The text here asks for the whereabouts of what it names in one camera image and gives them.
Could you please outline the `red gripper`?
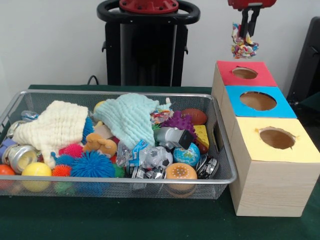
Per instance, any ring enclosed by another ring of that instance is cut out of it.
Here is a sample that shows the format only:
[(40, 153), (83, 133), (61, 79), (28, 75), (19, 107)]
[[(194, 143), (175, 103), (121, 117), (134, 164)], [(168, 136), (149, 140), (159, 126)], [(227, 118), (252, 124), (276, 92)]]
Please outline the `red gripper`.
[(227, 3), (235, 10), (242, 10), (242, 20), (240, 26), (240, 36), (246, 37), (249, 33), (250, 37), (254, 35), (257, 18), (260, 9), (252, 9), (251, 19), (248, 22), (249, 10), (251, 7), (270, 8), (277, 0), (228, 0)]

